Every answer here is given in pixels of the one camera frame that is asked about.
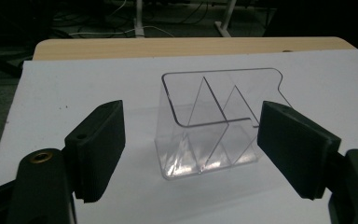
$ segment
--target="light brown wood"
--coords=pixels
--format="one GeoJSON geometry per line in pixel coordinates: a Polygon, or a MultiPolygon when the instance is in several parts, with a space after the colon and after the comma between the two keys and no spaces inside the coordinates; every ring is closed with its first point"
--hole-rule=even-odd
{"type": "Polygon", "coordinates": [[[338,37],[203,37],[50,39],[39,43],[34,60],[107,59],[355,49],[338,37]]]}

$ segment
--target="clear plastic box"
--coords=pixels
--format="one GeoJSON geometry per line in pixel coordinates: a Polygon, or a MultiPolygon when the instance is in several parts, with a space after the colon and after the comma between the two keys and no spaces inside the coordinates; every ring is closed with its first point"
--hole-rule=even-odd
{"type": "Polygon", "coordinates": [[[167,73],[161,80],[155,143],[167,179],[257,161],[263,101],[290,105],[274,68],[167,73]]]}

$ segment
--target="dark floor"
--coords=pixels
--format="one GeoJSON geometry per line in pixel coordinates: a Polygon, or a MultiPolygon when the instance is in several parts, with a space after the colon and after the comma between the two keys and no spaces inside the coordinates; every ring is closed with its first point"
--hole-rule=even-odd
{"type": "MultiPolygon", "coordinates": [[[[49,38],[135,38],[132,3],[106,3],[105,22],[66,4],[55,7],[49,38]]],[[[228,30],[232,36],[262,36],[265,32],[267,9],[239,1],[228,30]]],[[[221,21],[222,4],[145,4],[143,22],[145,37],[218,37],[215,21],[221,21]]],[[[29,46],[0,46],[0,59],[21,68],[24,60],[32,60],[29,46]]],[[[19,79],[0,71],[0,138],[19,79]]]]}

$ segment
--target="acrylic divider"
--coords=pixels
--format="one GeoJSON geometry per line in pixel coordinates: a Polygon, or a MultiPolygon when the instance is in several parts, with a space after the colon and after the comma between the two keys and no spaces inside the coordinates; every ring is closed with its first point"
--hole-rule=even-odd
{"type": "Polygon", "coordinates": [[[171,73],[161,79],[155,143],[165,178],[198,175],[257,161],[261,153],[252,144],[258,119],[248,102],[256,104],[260,97],[270,98],[271,93],[279,101],[285,101],[280,94],[276,96],[282,81],[277,70],[171,73]],[[275,90],[269,94],[259,90],[255,95],[249,91],[255,89],[249,81],[275,90]],[[246,99],[244,92],[253,98],[246,99]]]}

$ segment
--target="white surface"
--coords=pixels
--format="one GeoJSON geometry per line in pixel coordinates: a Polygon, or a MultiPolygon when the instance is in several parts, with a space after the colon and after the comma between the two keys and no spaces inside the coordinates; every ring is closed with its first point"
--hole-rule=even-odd
{"type": "Polygon", "coordinates": [[[358,49],[256,55],[27,62],[0,145],[0,185],[28,153],[63,148],[96,106],[124,101],[127,145],[103,198],[76,201],[85,223],[329,223],[327,201],[302,200],[267,157],[167,181],[153,138],[160,77],[167,72],[273,67],[282,94],[305,116],[358,148],[358,49]]]}

